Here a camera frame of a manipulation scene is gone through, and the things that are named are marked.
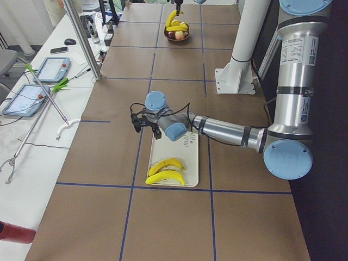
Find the qr code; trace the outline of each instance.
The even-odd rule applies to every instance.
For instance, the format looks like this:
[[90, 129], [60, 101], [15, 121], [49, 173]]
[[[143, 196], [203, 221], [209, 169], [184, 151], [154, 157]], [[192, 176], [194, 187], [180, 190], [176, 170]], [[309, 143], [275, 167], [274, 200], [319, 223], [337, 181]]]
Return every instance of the qr code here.
[[310, 56], [309, 57], [309, 64], [315, 64], [315, 56]]
[[307, 122], [307, 115], [301, 115], [301, 122]]

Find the blue joint cap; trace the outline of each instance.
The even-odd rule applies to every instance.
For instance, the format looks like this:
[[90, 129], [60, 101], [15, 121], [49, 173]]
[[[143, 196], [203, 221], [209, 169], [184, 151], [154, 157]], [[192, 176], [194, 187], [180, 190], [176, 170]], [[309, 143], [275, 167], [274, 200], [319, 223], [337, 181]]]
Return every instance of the blue joint cap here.
[[177, 141], [180, 139], [185, 133], [187, 132], [185, 124], [182, 122], [177, 122], [169, 126], [165, 130], [165, 135], [171, 140], [171, 141]]
[[312, 167], [313, 157], [309, 148], [296, 140], [277, 140], [263, 154], [267, 169], [278, 178], [298, 179]]
[[159, 111], [165, 107], [167, 100], [160, 91], [151, 91], [145, 99], [145, 107], [150, 111]]
[[294, 16], [306, 16], [320, 12], [331, 4], [332, 0], [279, 0], [284, 12]]

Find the white tray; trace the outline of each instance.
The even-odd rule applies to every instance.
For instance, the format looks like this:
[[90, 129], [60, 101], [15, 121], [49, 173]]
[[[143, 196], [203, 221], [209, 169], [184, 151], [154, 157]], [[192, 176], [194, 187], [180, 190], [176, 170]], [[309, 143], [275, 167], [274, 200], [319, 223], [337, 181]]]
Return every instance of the white tray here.
[[175, 167], [167, 167], [163, 170], [173, 169], [181, 172], [185, 180], [185, 186], [172, 178], [164, 179], [152, 185], [194, 187], [198, 184], [198, 134], [186, 132], [177, 141], [171, 141], [163, 131], [161, 139], [156, 140], [153, 137], [148, 170], [167, 158], [177, 158], [183, 163], [185, 171], [178, 170]]

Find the office chair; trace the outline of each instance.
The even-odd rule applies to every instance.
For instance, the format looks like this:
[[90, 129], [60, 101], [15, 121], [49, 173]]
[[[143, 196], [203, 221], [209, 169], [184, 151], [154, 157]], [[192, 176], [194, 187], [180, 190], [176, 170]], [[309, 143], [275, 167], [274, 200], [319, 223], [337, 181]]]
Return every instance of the office chair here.
[[[13, 50], [9, 49], [0, 49], [0, 76], [8, 76], [9, 69], [12, 68], [12, 66], [16, 63], [16, 61], [21, 60], [25, 64], [27, 63], [26, 60], [24, 60], [21, 57], [18, 57], [18, 53]], [[5, 85], [4, 83], [0, 82], [0, 87], [6, 90], [7, 92], [10, 92], [11, 89]]]

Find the dark wall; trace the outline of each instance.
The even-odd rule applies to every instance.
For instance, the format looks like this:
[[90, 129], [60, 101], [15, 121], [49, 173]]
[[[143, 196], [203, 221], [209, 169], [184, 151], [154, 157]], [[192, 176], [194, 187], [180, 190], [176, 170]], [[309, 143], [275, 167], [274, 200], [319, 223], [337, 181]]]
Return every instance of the dark wall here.
[[[275, 8], [278, 1], [272, 1]], [[297, 212], [312, 261], [348, 260], [348, 6], [335, 0], [328, 29], [320, 36], [309, 125], [314, 132], [312, 170], [291, 181]], [[277, 20], [268, 16], [255, 50], [259, 66]], [[279, 58], [263, 88], [275, 90]]]

